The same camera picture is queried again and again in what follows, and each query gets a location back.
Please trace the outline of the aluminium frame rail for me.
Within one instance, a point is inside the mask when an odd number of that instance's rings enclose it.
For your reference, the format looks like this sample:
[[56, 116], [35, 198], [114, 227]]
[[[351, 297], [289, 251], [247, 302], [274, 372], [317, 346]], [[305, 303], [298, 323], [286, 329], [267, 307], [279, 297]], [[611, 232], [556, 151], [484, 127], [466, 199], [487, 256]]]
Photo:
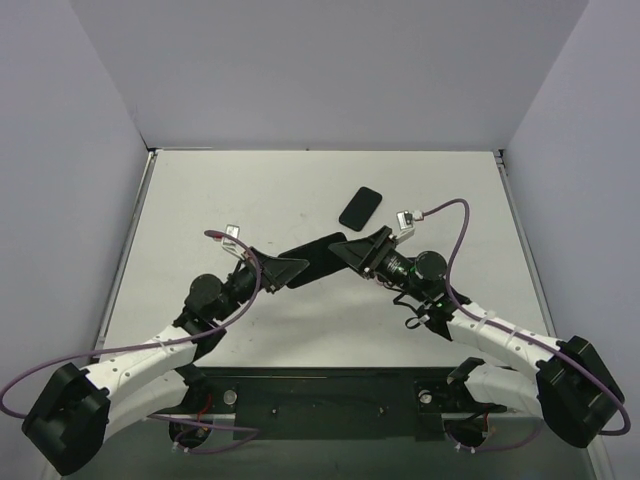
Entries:
[[541, 315], [547, 330], [547, 333], [551, 336], [556, 335], [556, 330], [553, 324], [549, 305], [545, 296], [544, 288], [541, 283], [539, 272], [536, 266], [536, 262], [528, 241], [524, 226], [521, 222], [521, 218], [515, 203], [515, 198], [512, 192], [511, 184], [508, 178], [508, 172], [506, 169], [506, 162], [504, 159], [504, 151], [502, 149], [493, 151], [494, 160], [498, 169], [498, 173], [503, 185], [503, 189], [506, 194], [507, 202], [511, 211], [511, 215], [515, 224], [517, 235], [520, 241], [520, 245], [525, 257], [525, 262], [529, 271], [529, 276], [533, 285], [533, 290], [536, 295], [536, 299], [541, 311]]

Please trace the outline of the black phone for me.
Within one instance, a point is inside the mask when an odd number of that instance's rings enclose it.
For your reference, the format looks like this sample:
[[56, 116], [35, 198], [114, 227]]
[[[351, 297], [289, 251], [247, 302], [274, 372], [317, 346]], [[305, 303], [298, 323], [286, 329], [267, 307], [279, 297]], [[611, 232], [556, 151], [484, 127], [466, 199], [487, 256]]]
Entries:
[[287, 284], [287, 287], [300, 288], [347, 269], [348, 264], [329, 249], [332, 244], [346, 241], [344, 233], [335, 232], [281, 253], [279, 258], [306, 260], [309, 263], [303, 272]]

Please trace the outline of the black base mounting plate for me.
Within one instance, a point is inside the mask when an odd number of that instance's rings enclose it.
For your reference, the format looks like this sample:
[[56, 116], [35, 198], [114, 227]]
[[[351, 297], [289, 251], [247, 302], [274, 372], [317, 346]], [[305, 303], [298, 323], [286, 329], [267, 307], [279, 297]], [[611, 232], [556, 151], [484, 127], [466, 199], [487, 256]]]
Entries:
[[193, 367], [177, 413], [232, 414], [261, 440], [441, 440], [443, 418], [505, 407], [448, 384], [449, 367]]

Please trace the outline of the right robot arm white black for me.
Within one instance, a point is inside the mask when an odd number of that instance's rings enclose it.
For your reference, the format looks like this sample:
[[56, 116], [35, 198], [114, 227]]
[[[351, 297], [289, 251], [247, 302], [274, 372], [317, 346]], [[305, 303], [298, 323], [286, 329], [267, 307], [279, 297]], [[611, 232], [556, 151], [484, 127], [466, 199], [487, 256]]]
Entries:
[[390, 228], [330, 251], [363, 278], [375, 278], [416, 300], [433, 333], [502, 362], [469, 359], [452, 372], [449, 402], [468, 409], [495, 404], [541, 418], [563, 441], [587, 447], [624, 405], [624, 395], [595, 347], [582, 337], [568, 341], [507, 322], [456, 292], [442, 255], [424, 251], [409, 259], [396, 249]]

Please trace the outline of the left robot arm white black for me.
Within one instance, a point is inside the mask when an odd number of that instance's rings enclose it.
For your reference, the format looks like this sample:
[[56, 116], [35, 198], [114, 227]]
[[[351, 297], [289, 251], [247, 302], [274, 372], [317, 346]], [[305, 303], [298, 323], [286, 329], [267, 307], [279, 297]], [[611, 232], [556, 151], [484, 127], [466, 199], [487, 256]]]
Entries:
[[308, 266], [304, 259], [251, 249], [226, 280], [196, 277], [177, 319], [140, 348], [84, 368], [58, 368], [23, 421], [23, 433], [66, 476], [86, 465], [108, 434], [174, 405], [197, 410], [206, 388], [179, 369], [217, 346], [226, 333], [221, 321], [246, 309], [260, 291], [283, 288]]

